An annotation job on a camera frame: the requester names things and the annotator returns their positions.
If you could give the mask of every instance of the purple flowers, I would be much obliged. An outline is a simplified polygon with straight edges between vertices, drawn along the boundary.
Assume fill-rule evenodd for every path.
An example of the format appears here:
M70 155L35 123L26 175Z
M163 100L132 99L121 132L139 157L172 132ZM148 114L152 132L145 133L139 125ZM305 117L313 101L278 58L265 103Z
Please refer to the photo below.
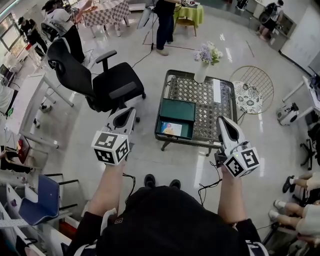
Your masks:
M223 56L221 51L215 47L215 45L208 41L202 43L200 48L194 52L194 60L196 62L203 61L204 63L214 65L219 62L219 59Z

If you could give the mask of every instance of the black office chair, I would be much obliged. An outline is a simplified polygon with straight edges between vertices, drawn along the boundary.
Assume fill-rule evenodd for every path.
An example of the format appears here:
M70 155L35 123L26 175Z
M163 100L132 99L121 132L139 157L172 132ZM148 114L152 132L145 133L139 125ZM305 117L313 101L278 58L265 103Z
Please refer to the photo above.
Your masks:
M97 64L102 62L103 73L92 80L90 70L71 56L63 37L55 40L47 51L49 64L55 68L59 82L84 95L91 109L97 112L111 110L111 115L118 108L126 108L126 101L140 95L146 98L143 84L128 63L108 68L108 58L116 54L115 50L111 50L95 60Z
M301 166L304 166L309 162L308 171L311 171L314 155L318 165L320 165L320 157L318 157L318 153L320 153L320 123L317 123L313 128L308 130L308 136L310 137L306 140L306 143L308 143L308 145L306 145L305 143L300 144L300 147L303 147L307 153L307 156Z

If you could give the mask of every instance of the window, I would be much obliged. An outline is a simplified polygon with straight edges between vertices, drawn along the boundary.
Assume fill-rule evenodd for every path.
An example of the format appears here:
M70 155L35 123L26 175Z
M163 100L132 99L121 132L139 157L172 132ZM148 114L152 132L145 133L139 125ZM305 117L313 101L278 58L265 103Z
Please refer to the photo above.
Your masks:
M0 22L0 45L16 57L26 46L11 13Z

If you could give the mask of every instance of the wire chair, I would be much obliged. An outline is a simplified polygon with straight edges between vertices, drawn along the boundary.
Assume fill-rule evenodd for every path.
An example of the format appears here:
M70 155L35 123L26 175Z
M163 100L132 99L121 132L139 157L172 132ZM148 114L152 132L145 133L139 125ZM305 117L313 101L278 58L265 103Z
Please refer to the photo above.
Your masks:
M270 108L274 100L274 85L267 73L262 69L256 66L242 66L232 73L229 80L231 82L241 81L250 84L260 92L262 96L261 110L257 113L248 114L258 115L266 112Z

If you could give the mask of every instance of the chair armrest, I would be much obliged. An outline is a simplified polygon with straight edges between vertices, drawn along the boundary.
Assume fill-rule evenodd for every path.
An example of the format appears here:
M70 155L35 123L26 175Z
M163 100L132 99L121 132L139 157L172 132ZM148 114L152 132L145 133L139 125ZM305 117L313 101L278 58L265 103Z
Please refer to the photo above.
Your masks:
M117 54L117 51L116 50L111 50L111 51L108 51L107 53L105 54L102 54L100 57L98 57L96 60L95 60L95 63L100 63L102 62L103 60L105 59L108 59L110 57L112 57L113 55L116 55Z
M126 94L132 92L136 88L137 88L136 83L130 82L130 83L127 83L125 86L122 86L121 88L110 92L109 97L111 100L115 100L117 98L125 96Z

